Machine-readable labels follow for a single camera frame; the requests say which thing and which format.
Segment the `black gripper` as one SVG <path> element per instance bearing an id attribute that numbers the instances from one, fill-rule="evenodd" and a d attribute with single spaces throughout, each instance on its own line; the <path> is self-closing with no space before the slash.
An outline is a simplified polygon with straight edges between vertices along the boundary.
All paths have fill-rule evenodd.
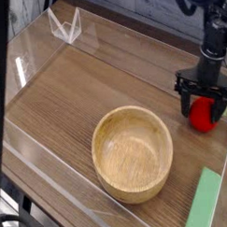
<path id="1" fill-rule="evenodd" d="M 195 67 L 176 72 L 175 90 L 181 96 L 181 112 L 190 114 L 191 97 L 212 98 L 211 122 L 217 123 L 227 107 L 227 76 L 221 73 L 221 59 L 214 60 L 202 55 Z"/>

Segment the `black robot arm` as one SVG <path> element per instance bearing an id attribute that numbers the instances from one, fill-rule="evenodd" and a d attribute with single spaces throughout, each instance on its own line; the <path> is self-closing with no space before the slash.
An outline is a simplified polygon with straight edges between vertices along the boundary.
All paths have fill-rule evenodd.
<path id="1" fill-rule="evenodd" d="M 227 75 L 221 72 L 227 55 L 227 0 L 175 0 L 179 9 L 188 17 L 198 7 L 204 11 L 204 37 L 201 55 L 193 68 L 176 72 L 174 90 L 181 96 L 182 115 L 190 116 L 191 97 L 204 96 L 213 100 L 210 122 L 220 120 L 227 107 Z"/>

